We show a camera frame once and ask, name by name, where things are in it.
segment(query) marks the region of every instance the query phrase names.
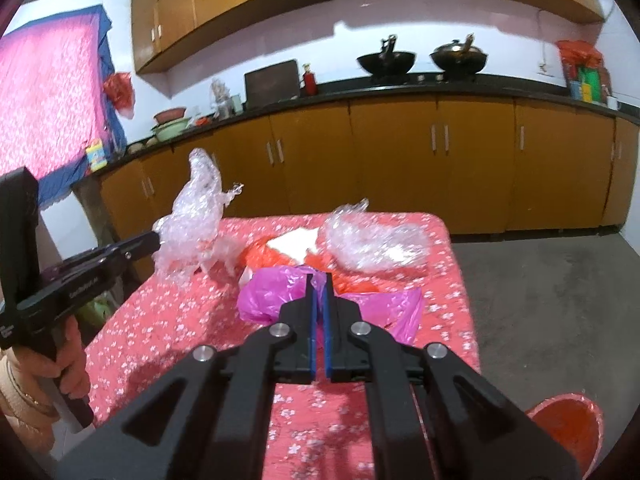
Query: beige sleeve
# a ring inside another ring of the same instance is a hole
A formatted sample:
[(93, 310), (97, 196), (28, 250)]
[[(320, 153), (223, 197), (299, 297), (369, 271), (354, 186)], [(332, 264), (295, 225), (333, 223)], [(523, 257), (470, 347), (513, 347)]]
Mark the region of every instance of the beige sleeve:
[(36, 403), (33, 397), (21, 391), (12, 381), (10, 364), (6, 356), (0, 359), (0, 410), (21, 442), (31, 451), (49, 452), (54, 444), (52, 425), (60, 419), (50, 404)]

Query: red bucket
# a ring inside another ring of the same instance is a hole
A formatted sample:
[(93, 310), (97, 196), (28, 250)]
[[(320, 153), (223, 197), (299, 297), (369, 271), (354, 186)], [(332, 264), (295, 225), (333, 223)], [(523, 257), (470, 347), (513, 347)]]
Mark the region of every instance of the red bucket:
[(578, 462), (582, 478), (596, 465), (602, 439), (602, 410), (580, 394), (564, 394), (540, 402), (527, 415), (569, 451)]

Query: red bottle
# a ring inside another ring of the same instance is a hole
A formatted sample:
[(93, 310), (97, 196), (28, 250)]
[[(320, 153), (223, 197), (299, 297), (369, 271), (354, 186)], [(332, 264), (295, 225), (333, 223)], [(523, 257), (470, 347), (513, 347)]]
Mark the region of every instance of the red bottle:
[(305, 92), (306, 95), (317, 95), (318, 94), (318, 85), (316, 84), (316, 75), (311, 72), (311, 65), (306, 63), (302, 66), (305, 69), (305, 74), (302, 76), (302, 81), (305, 83)]

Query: pink curtain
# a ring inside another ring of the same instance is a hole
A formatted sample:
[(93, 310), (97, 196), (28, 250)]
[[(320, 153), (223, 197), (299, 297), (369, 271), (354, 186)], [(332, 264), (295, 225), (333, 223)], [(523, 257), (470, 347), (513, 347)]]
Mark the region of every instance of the pink curtain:
[(42, 20), (0, 40), (0, 174), (37, 178), (108, 137), (101, 102), (99, 14)]

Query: person's arm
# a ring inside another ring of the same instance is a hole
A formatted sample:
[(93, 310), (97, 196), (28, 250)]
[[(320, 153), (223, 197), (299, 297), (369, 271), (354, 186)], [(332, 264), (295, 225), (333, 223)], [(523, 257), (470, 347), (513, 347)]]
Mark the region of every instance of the person's arm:
[(12, 348), (0, 359), (0, 410), (29, 449), (48, 452), (54, 444), (52, 425), (60, 418), (36, 377), (55, 378), (65, 370), (60, 391), (79, 399), (89, 393), (86, 355), (78, 323), (70, 317), (65, 327), (66, 343), (56, 362), (28, 348)]

